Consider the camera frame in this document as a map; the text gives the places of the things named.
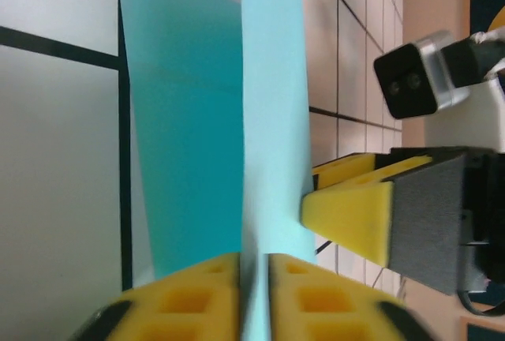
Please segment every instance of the yellow foam pad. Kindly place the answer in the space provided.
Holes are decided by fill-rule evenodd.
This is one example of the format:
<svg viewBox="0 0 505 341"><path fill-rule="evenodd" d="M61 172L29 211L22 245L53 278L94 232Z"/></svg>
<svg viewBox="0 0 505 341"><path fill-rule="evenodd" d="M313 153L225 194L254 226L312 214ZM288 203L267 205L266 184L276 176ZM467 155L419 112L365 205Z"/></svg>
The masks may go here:
<svg viewBox="0 0 505 341"><path fill-rule="evenodd" d="M127 312L108 341L237 341L238 253L126 291Z"/></svg>
<svg viewBox="0 0 505 341"><path fill-rule="evenodd" d="M314 167L312 175L318 176L317 189L324 189L330 185L373 171L375 161L374 154L348 156Z"/></svg>
<svg viewBox="0 0 505 341"><path fill-rule="evenodd" d="M272 341L403 341L378 309L398 299L286 254L271 254Z"/></svg>
<svg viewBox="0 0 505 341"><path fill-rule="evenodd" d="M301 221L310 230L387 266L393 182L384 179L430 163L413 157L307 195Z"/></svg>

